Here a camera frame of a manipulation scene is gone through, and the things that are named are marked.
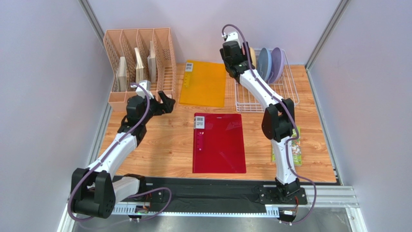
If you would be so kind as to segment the yellow plate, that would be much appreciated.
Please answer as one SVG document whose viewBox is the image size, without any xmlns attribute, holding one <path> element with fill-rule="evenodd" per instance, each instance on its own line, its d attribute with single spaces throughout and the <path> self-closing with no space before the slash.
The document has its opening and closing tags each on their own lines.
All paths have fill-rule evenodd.
<svg viewBox="0 0 412 232">
<path fill-rule="evenodd" d="M 249 50 L 250 50 L 251 63 L 253 67 L 256 69 L 257 59 L 256 59 L 255 50 L 252 47 L 250 47 Z"/>
</svg>

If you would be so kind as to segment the blue plate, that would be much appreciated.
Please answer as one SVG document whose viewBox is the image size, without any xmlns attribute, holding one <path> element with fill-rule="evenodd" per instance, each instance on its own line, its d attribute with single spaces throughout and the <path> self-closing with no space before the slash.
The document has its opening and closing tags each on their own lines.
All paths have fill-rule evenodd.
<svg viewBox="0 0 412 232">
<path fill-rule="evenodd" d="M 267 48 L 262 48 L 257 60 L 257 71 L 260 77 L 267 82 L 271 76 L 272 57 Z"/>
</svg>

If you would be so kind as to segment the purple plate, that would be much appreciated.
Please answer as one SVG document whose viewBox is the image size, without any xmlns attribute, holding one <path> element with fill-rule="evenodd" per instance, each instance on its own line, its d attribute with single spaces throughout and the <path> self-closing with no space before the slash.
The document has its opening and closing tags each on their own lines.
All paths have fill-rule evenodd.
<svg viewBox="0 0 412 232">
<path fill-rule="evenodd" d="M 273 49 L 273 51 L 271 52 L 271 61 L 271 70 L 267 79 L 267 83 L 269 84 L 277 82 L 283 73 L 285 55 L 281 48 L 276 47 Z"/>
</svg>

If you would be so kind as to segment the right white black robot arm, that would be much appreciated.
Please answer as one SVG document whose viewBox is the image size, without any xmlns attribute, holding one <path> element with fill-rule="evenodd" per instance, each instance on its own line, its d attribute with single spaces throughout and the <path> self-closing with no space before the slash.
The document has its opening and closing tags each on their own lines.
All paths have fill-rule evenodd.
<svg viewBox="0 0 412 232">
<path fill-rule="evenodd" d="M 236 41 L 225 41 L 220 54 L 228 74 L 246 88 L 264 109 L 262 131 L 275 154 L 276 178 L 273 196 L 282 203 L 297 199 L 300 190 L 295 171 L 292 140 L 299 137 L 294 120 L 294 102 L 284 99 L 269 87 L 251 64 L 248 49 Z"/>
</svg>

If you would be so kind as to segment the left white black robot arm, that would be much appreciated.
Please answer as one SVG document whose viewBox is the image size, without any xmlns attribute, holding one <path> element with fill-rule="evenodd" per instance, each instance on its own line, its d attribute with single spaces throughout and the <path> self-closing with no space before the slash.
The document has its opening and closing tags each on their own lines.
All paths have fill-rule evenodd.
<svg viewBox="0 0 412 232">
<path fill-rule="evenodd" d="M 173 111 L 176 100 L 163 91 L 158 95 L 161 101 L 157 101 L 148 90 L 144 90 L 141 96 L 130 97 L 126 115 L 111 145 L 87 168 L 77 168 L 73 172 L 67 208 L 72 219 L 83 222 L 92 218 L 108 218 L 118 202 L 152 193 L 144 190 L 146 180 L 143 176 L 127 174 L 114 181 L 113 175 L 142 142 L 149 120 Z"/>
</svg>

